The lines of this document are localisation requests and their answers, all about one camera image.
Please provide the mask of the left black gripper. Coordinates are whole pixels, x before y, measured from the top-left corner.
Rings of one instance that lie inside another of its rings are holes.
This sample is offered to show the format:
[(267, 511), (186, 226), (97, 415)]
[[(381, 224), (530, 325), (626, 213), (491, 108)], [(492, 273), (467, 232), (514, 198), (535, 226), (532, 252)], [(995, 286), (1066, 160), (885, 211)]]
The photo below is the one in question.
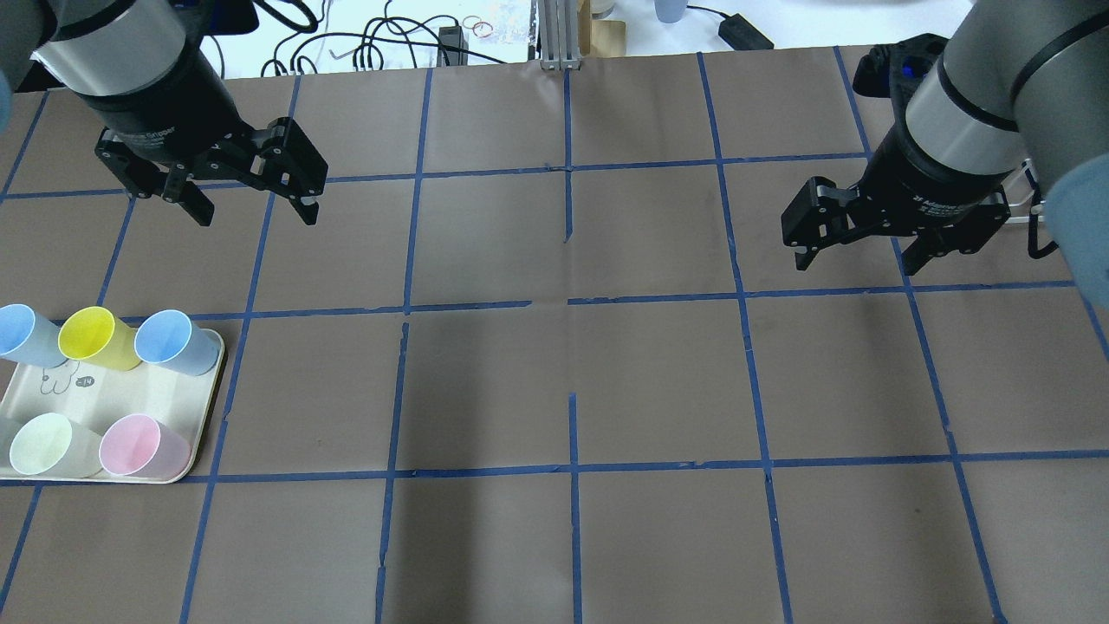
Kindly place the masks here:
[(149, 86), (82, 99), (106, 124), (94, 153), (131, 197), (162, 198), (207, 228), (215, 206), (195, 180), (236, 180), (317, 224), (328, 162), (293, 117), (251, 127), (199, 48), (183, 48)]

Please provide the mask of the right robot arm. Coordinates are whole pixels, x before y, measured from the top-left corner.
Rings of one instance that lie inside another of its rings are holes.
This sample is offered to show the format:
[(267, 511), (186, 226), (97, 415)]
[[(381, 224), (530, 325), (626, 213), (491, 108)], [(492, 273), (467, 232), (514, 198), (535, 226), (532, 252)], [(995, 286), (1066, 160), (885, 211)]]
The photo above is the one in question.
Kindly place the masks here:
[(910, 237), (907, 276), (977, 253), (1010, 216), (1003, 182), (1030, 158), (1051, 245), (1105, 307), (1106, 23), (1105, 1), (978, 1), (950, 38), (872, 48), (854, 92), (891, 100), (894, 122), (855, 185), (811, 178), (781, 214), (796, 268), (874, 236)]

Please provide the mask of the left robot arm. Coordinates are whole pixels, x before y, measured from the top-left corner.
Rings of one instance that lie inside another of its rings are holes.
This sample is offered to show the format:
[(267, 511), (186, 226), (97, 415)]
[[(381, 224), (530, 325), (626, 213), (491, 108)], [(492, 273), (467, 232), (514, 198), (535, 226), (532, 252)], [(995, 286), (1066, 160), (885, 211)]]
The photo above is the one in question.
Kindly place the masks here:
[(316, 224), (328, 163), (292, 117), (255, 129), (201, 51), (214, 3), (4, 1), (3, 122), (38, 62), (103, 123), (100, 162), (135, 198), (159, 197), (207, 226), (199, 182), (236, 181)]

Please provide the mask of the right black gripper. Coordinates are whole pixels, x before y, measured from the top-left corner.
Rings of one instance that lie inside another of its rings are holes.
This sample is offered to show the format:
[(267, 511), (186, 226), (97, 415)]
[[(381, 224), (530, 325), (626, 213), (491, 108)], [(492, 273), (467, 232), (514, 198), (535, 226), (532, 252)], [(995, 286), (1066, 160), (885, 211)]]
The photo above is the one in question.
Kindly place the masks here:
[(901, 253), (905, 276), (948, 253), (975, 254), (1011, 212), (1001, 174), (973, 174), (940, 165), (905, 130), (891, 130), (859, 183), (837, 188), (811, 178), (781, 214), (781, 241), (805, 272), (820, 250), (872, 236), (915, 236)]

